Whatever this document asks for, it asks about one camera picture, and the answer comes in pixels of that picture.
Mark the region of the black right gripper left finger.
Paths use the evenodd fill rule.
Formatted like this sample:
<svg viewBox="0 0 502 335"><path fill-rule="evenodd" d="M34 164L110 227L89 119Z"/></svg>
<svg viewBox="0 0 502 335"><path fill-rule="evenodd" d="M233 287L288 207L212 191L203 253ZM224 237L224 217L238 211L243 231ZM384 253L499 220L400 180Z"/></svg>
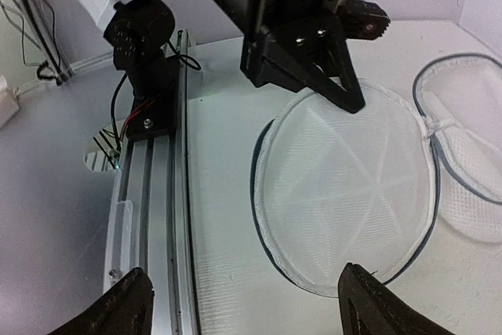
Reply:
<svg viewBox="0 0 502 335"><path fill-rule="evenodd" d="M84 312L53 334L150 334L154 308L153 285L136 267L116 282Z"/></svg>

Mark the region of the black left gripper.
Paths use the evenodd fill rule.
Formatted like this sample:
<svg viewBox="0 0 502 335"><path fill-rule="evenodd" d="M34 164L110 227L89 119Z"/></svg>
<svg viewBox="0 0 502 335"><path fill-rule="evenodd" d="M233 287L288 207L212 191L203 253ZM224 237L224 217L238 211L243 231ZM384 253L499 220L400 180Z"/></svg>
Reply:
<svg viewBox="0 0 502 335"><path fill-rule="evenodd" d="M346 112L365 107L339 0L213 1L244 35L240 68L255 87L310 87Z"/></svg>

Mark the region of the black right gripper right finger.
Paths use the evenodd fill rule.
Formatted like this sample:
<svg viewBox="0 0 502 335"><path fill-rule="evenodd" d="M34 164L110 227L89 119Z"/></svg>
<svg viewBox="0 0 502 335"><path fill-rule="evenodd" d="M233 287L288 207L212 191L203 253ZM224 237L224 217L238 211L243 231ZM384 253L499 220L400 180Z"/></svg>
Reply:
<svg viewBox="0 0 502 335"><path fill-rule="evenodd" d="M450 333L413 310L359 264L346 264L337 287L344 334Z"/></svg>

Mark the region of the white mesh laundry bag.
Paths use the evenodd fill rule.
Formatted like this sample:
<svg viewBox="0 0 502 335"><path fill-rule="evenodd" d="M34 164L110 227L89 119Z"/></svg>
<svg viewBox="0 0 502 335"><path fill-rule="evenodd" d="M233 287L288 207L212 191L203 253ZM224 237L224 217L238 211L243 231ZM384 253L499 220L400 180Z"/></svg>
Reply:
<svg viewBox="0 0 502 335"><path fill-rule="evenodd" d="M304 89L256 140L250 201L269 261L293 285L336 297L346 264L383 283L406 271L438 218L501 240L501 64L433 60L406 100L362 80L352 115Z"/></svg>

